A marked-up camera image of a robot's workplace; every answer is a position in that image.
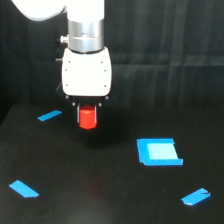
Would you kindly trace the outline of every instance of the black table surface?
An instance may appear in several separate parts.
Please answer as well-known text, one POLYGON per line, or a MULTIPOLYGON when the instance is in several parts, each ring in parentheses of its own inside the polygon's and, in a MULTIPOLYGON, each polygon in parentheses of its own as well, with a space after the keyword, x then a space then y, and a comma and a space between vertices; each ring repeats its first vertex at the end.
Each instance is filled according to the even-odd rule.
POLYGON ((14 105, 0 126, 0 223, 221 224, 223 159, 222 108, 104 108, 85 131, 70 107, 14 105), (183 166, 144 166, 141 138, 173 138, 183 166), (9 188, 16 180, 39 196, 23 198, 9 188), (200 188, 211 197, 184 205, 200 188))

